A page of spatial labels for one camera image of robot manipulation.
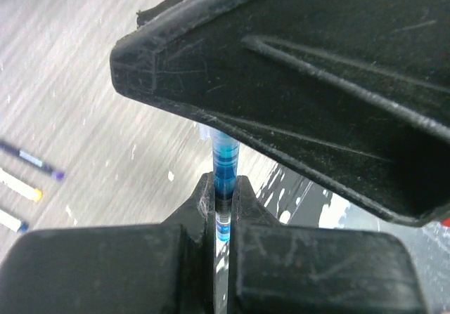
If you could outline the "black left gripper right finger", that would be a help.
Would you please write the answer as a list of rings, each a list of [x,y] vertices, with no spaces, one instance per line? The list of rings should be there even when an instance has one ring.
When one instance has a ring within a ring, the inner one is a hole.
[[[288,226],[239,176],[232,202],[230,313],[427,313],[406,247],[365,230]]]

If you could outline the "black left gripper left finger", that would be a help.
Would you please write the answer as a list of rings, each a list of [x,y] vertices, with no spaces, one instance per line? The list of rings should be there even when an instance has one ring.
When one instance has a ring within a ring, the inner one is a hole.
[[[2,313],[212,313],[212,174],[166,220],[35,230],[1,264]]]

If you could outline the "purple pen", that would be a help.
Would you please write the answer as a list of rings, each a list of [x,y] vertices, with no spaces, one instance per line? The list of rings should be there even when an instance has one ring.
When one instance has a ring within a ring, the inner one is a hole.
[[[20,149],[20,148],[15,147],[14,145],[11,145],[10,143],[6,142],[5,140],[1,140],[1,150],[32,165],[33,167],[44,172],[45,174],[49,175],[53,179],[56,179],[57,181],[62,181],[65,177],[64,171],[61,171],[60,169],[55,168],[54,166],[50,165],[49,163],[46,163],[42,159],[35,157],[34,155],[31,155],[30,153],[24,151],[23,149]]]

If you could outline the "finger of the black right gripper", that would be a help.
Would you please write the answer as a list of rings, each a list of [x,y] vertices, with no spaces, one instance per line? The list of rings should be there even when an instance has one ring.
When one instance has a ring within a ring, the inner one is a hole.
[[[449,0],[165,0],[137,21],[119,94],[386,221],[449,217]]]

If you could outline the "teal pen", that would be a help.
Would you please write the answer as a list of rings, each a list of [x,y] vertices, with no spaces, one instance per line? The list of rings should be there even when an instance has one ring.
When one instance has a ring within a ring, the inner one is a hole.
[[[236,189],[240,143],[216,129],[211,130],[217,239],[231,236],[231,204]]]

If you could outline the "white marker with blue end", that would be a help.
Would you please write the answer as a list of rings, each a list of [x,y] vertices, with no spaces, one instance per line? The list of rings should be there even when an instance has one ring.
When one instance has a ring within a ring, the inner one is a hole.
[[[3,209],[0,209],[0,223],[15,233],[24,233],[29,228],[27,222],[22,221]]]

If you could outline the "white marker with yellow end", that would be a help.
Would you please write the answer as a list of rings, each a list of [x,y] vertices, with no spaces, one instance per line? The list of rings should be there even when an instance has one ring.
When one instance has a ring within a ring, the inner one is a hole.
[[[38,202],[42,198],[42,191],[40,189],[26,184],[3,169],[1,169],[1,182],[11,190],[33,202]]]

